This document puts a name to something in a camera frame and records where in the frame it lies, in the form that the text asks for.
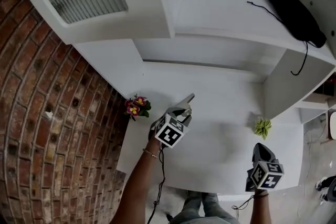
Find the forearm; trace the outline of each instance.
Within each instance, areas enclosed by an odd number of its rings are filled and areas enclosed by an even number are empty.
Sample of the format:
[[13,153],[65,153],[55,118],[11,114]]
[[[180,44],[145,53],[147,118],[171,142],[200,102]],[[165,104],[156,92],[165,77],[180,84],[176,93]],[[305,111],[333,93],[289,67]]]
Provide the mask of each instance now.
[[[151,140],[146,149],[159,157],[160,144]],[[143,153],[126,183],[119,208],[112,224],[144,224],[145,205],[156,158]]]
[[271,224],[268,195],[256,195],[253,201],[253,212],[250,224]]

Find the brick wall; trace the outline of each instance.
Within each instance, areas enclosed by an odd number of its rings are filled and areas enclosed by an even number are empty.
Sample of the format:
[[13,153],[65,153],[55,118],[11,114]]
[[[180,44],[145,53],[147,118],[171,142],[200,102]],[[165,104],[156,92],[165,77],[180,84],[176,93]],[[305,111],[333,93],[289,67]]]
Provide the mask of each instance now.
[[0,0],[0,210],[8,223],[107,223],[124,100],[29,0]]

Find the green object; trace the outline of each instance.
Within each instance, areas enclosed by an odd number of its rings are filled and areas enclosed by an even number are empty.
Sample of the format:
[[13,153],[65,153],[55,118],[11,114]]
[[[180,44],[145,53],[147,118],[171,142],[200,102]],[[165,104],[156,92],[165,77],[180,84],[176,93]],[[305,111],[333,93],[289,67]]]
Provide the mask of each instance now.
[[264,120],[263,118],[259,118],[256,121],[256,126],[254,129],[254,133],[262,137],[262,139],[266,140],[268,135],[268,131],[272,128],[271,120]]

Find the jeans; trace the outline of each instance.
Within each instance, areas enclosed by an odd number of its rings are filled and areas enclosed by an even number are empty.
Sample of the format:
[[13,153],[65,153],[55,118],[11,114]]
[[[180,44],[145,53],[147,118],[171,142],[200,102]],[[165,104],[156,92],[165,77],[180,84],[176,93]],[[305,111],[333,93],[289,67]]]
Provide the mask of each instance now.
[[239,224],[235,217],[220,207],[217,194],[199,193],[196,191],[189,192],[188,199],[184,202],[182,211],[170,221],[170,224],[180,224],[201,218],[198,214],[201,201],[203,203],[205,217],[219,217],[231,224]]

